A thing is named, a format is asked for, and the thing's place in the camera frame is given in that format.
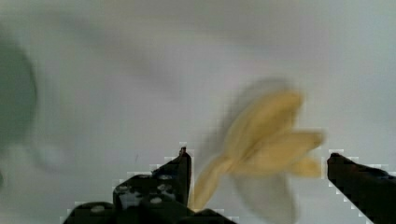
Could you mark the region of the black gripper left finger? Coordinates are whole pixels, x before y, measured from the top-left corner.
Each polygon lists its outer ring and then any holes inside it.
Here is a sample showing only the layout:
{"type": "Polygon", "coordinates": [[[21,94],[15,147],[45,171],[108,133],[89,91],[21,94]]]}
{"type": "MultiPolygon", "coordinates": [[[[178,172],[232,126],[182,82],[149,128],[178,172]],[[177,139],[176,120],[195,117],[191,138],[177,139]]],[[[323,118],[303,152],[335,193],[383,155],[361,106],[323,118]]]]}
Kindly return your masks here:
{"type": "Polygon", "coordinates": [[[236,224],[211,210],[188,207],[191,156],[178,156],[149,175],[134,175],[118,184],[113,201],[76,206],[63,224],[236,224]]]}

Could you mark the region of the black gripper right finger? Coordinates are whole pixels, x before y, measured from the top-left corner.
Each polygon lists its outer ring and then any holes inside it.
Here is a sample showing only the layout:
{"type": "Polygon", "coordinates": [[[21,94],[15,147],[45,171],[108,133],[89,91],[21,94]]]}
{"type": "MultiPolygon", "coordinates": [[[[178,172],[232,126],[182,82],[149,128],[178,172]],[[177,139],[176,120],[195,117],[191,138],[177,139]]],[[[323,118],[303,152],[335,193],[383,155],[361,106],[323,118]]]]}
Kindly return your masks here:
{"type": "Polygon", "coordinates": [[[396,223],[395,176],[339,153],[327,159],[327,177],[374,224],[396,223]]]}

